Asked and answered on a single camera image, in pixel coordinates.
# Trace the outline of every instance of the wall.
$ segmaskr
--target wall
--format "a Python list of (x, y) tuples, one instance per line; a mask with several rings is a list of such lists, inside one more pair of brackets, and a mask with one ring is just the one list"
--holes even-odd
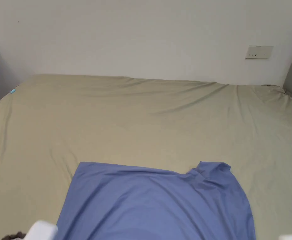
[(36, 73), (282, 85), (291, 61), (292, 0), (0, 0), (0, 98)]

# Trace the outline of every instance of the beige bed sheet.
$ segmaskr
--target beige bed sheet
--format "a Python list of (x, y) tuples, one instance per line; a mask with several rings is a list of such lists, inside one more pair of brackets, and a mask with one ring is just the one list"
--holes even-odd
[(56, 223), (81, 161), (232, 166), (257, 239), (292, 233), (292, 98), (276, 86), (39, 75), (0, 101), (0, 239)]

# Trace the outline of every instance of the fitted sheet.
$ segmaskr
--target fitted sheet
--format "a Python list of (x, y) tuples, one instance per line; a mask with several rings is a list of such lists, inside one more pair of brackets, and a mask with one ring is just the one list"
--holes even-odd
[(277, 86), (32, 77), (0, 101), (0, 238), (56, 223), (81, 161), (178, 173), (225, 162), (256, 238), (292, 233), (292, 98)]

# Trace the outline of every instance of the sheet wrinkle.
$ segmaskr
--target sheet wrinkle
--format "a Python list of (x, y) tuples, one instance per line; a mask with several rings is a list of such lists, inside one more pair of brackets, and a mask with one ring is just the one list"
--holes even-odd
[[(193, 225), (193, 227), (196, 229), (197, 234), (199, 234), (200, 236), (202, 236), (202, 232), (201, 230), (197, 227), (194, 218), (186, 211), (186, 209), (184, 208), (184, 206), (180, 203), (180, 201), (176, 198), (176, 196), (174, 196), (170, 191), (168, 191), (164, 186), (162, 186), (159, 182), (155, 181), (153, 178), (149, 178), (151, 182), (155, 183), (158, 187), (160, 187), (168, 196), (170, 196), (175, 203), (178, 205), (178, 207), (183, 211), (183, 213), (188, 217), (188, 219), (190, 220), (191, 224)], [(205, 227), (207, 228), (207, 230), (210, 231), (209, 226), (206, 224), (205, 220), (202, 218), (201, 215), (199, 215), (199, 217), (202, 219)]]
[(112, 205), (112, 207), (106, 212), (106, 214), (102, 217), (101, 221), (97, 224), (97, 226), (94, 228), (94, 230), (91, 232), (87, 240), (94, 239), (94, 236), (96, 235), (96, 232), (99, 230), (99, 228), (102, 227), (104, 222), (108, 220), (108, 218), (120, 207), (121, 203), (127, 199), (127, 192), (124, 192)]
[(199, 102), (204, 101), (205, 99), (209, 98), (210, 96), (222, 91), (227, 86), (228, 85), (223, 85), (223, 86), (211, 91), (210, 93), (208, 93), (208, 94), (196, 99), (195, 101), (191, 101), (190, 103), (184, 104), (184, 105), (179, 106), (179, 107), (171, 108), (171, 109), (168, 109), (168, 110), (162, 110), (162, 111), (154, 112), (153, 114), (156, 115), (156, 114), (172, 113), (172, 112), (177, 112), (177, 111), (181, 111), (181, 110), (184, 110), (186, 108), (192, 107), (192, 106), (198, 104)]
[(81, 204), (81, 208), (77, 211), (75, 214), (75, 217), (72, 219), (70, 223), (70, 227), (67, 229), (65, 236), (71, 236), (72, 235), (72, 230), (76, 226), (76, 221), (78, 217), (85, 211), (87, 206), (89, 205), (90, 201), (94, 198), (94, 196), (103, 189), (103, 187), (107, 184), (107, 182), (102, 182), (100, 183), (94, 191), (89, 195), (89, 197)]
[(150, 82), (152, 81), (151, 79), (146, 79), (146, 80), (140, 80), (138, 82), (133, 82), (133, 83), (124, 83), (124, 84), (120, 84), (120, 85), (116, 85), (114, 87), (116, 88), (130, 88), (130, 87), (134, 87), (134, 86), (137, 86), (137, 85), (140, 85), (140, 84), (143, 84), (143, 83), (146, 83), (146, 82)]
[(250, 116), (250, 119), (252, 120), (252, 123), (253, 123), (253, 129), (254, 129), (253, 136), (256, 136), (256, 135), (258, 135), (258, 127), (257, 127), (256, 121), (255, 121), (255, 118), (252, 114), (252, 110), (250, 108), (251, 108), (250, 105), (247, 105), (249, 116)]
[(151, 91), (151, 92), (130, 92), (130, 93), (109, 93), (104, 95), (95, 95), (95, 94), (81, 94), (80, 96), (84, 97), (99, 97), (99, 98), (109, 98), (109, 97), (127, 97), (127, 96), (147, 96), (147, 95), (156, 95), (160, 93), (166, 93), (164, 91)]
[[(175, 212), (173, 210), (171, 210), (164, 202), (162, 202), (160, 199), (159, 199), (159, 202), (161, 203), (163, 209), (165, 209), (167, 212), (169, 212), (171, 215), (173, 215), (174, 219), (182, 226), (180, 228), (180, 230), (183, 232), (183, 235), (186, 236), (187, 239), (193, 240), (190, 237), (188, 237), (187, 231), (185, 230), (185, 228), (187, 229), (188, 226), (185, 225), (185, 223), (179, 219), (179, 217), (175, 214)], [(202, 232), (199, 232), (199, 236), (201, 239), (206, 239)]]
[(133, 77), (122, 77), (121, 79), (125, 80), (126, 83), (129, 83), (132, 80), (135, 80), (135, 78), (133, 78)]
[(67, 150), (69, 151), (71, 156), (73, 156), (73, 158), (74, 158), (75, 162), (77, 163), (77, 165), (79, 165), (80, 161), (78, 161), (78, 158), (77, 158), (76, 154), (73, 152), (73, 150), (71, 150), (71, 148), (68, 145), (66, 145), (66, 146), (67, 146)]
[(0, 162), (3, 161), (3, 157), (5, 155), (6, 152), (6, 148), (7, 148), (7, 132), (8, 132), (8, 123), (9, 120), (12, 116), (12, 112), (13, 112), (13, 97), (12, 95), (9, 96), (9, 104), (8, 104), (8, 111), (7, 114), (5, 114), (4, 116), (4, 124), (3, 124), (3, 130), (1, 133), (1, 138), (2, 138), (2, 148), (1, 148), (1, 153), (0, 153)]
[[(147, 170), (147, 168), (143, 168), (143, 167), (139, 167), (140, 169), (145, 169), (145, 170), (138, 170), (138, 171), (125, 171), (125, 170), (120, 170), (120, 171), (117, 171), (116, 173), (105, 173), (106, 176), (120, 176), (121, 174), (126, 174), (126, 175), (130, 175), (130, 174), (135, 174), (135, 173), (150, 173), (151, 170)], [(167, 171), (167, 170), (163, 170), (161, 172), (158, 172), (157, 174), (159, 175), (174, 175), (176, 174), (176, 172), (173, 172), (173, 171)]]
[[(247, 196), (253, 195), (254, 189), (256, 187), (258, 187), (257, 183), (260, 183), (260, 179), (262, 179), (264, 175), (273, 175), (272, 173), (274, 173), (275, 170), (277, 169), (276, 161), (269, 160), (266, 163), (267, 163), (266, 166), (264, 166), (262, 168), (259, 168), (259, 169), (255, 170), (255, 172), (253, 172), (253, 174), (252, 174), (252, 183), (254, 183), (254, 184), (250, 185), (250, 188), (249, 188), (249, 190), (247, 192)], [(264, 186), (265, 186), (265, 184), (270, 184), (271, 185), (272, 183), (274, 183), (274, 179), (272, 179), (272, 181), (270, 181), (268, 183), (263, 183), (263, 185)]]
[(53, 156), (53, 149), (50, 147), (48, 151), (49, 151), (49, 155), (50, 155), (51, 160), (53, 161), (55, 166), (58, 166), (57, 163), (56, 163), (56, 160), (55, 160), (55, 158)]
[(71, 170), (70, 170), (70, 168), (69, 168), (69, 166), (67, 164), (67, 161), (65, 160), (65, 157), (62, 157), (62, 161), (64, 163), (64, 166), (66, 167), (66, 170), (67, 170), (67, 173), (68, 173), (67, 178), (69, 179), (69, 184), (70, 184), (71, 179), (73, 178), (74, 175), (71, 172)]
[(284, 98), (284, 102), (280, 106), (280, 109), (281, 109), (282, 112), (285, 112), (287, 110), (287, 106), (289, 104), (289, 96), (288, 95), (283, 95), (282, 97)]
[(224, 224), (227, 226), (225, 228), (225, 230), (228, 232), (228, 236), (232, 236), (232, 239), (236, 239), (236, 236), (234, 236), (232, 234), (232, 232), (230, 231), (230, 229), (233, 229), (233, 227), (230, 227), (230, 225), (232, 225), (232, 223), (231, 223), (230, 219), (228, 218), (228, 214), (223, 211), (222, 206), (220, 204), (218, 204), (216, 199), (214, 201), (215, 201), (215, 205), (216, 205), (219, 217), (223, 219)]
[(221, 83), (217, 83), (217, 82), (202, 82), (202, 81), (188, 81), (188, 80), (183, 80), (183, 85), (184, 86), (197, 86), (198, 84), (207, 84), (207, 83), (214, 83), (214, 84), (221, 84)]
[(194, 185), (191, 185), (191, 187), (193, 188), (193, 190), (195, 190), (195, 191), (198, 193), (198, 195), (202, 198), (202, 200), (208, 205), (208, 207), (209, 207), (209, 209), (211, 210), (211, 212), (213, 212), (214, 215), (217, 217), (217, 214), (213, 211), (212, 206), (209, 204), (209, 201), (208, 201), (207, 198), (205, 198), (204, 194), (203, 194), (201, 191), (198, 191), (198, 190), (194, 187)]
[(227, 120), (230, 118), (230, 106), (227, 106), (226, 118)]
[(285, 96), (286, 94), (284, 92), (275, 90), (275, 89), (271, 89), (269, 91), (269, 96), (270, 98), (268, 98), (265, 103), (269, 103), (269, 102), (277, 102), (279, 101), (280, 98), (282, 98), (283, 96)]
[(207, 82), (207, 83), (204, 83), (204, 84), (198, 84), (195, 87), (192, 87), (192, 88), (189, 88), (189, 89), (186, 89), (186, 90), (182, 90), (182, 91), (178, 91), (178, 92), (175, 92), (174, 94), (188, 93), (188, 92), (191, 92), (191, 91), (194, 91), (194, 90), (197, 90), (197, 89), (210, 87), (210, 86), (212, 86), (214, 84), (216, 84), (216, 83), (215, 82)]
[(234, 98), (235, 98), (235, 105), (237, 106), (235, 109), (238, 110), (238, 113), (239, 113), (239, 116), (240, 116), (240, 119), (242, 120), (243, 123), (245, 123), (245, 119), (244, 119), (244, 116), (243, 116), (243, 110), (242, 110), (242, 104), (241, 104), (241, 101), (239, 99), (239, 86), (236, 85), (235, 86), (235, 94), (234, 94)]
[(256, 89), (252, 88), (252, 93), (257, 97), (257, 99), (263, 104), (265, 105), (265, 101), (257, 94)]

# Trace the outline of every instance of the mattress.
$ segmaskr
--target mattress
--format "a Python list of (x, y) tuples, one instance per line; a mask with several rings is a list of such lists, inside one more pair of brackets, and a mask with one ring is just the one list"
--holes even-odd
[(277, 86), (38, 75), (0, 100), (0, 238), (56, 223), (80, 162), (232, 166), (257, 239), (292, 233), (292, 98)]

